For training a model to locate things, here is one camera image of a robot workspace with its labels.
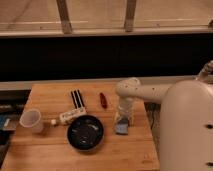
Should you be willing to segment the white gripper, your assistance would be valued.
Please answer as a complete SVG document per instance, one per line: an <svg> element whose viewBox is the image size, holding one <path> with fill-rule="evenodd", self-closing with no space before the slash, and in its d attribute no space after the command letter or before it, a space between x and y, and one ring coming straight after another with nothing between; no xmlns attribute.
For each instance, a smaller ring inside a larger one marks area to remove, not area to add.
<svg viewBox="0 0 213 171"><path fill-rule="evenodd" d="M120 120L120 116L128 117L128 125L134 125L134 115L132 114L134 100L132 98L120 98L118 104L118 112L114 116L114 125Z"/></svg>

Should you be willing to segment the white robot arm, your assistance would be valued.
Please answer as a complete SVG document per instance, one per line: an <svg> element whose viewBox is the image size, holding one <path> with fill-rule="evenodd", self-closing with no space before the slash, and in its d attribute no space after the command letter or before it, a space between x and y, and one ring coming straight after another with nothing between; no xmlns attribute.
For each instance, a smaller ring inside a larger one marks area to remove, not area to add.
<svg viewBox="0 0 213 171"><path fill-rule="evenodd" d="M117 83L119 97L115 132L127 134L136 98L161 105L160 171L213 171L213 72L207 62L191 80L143 85L132 77Z"/></svg>

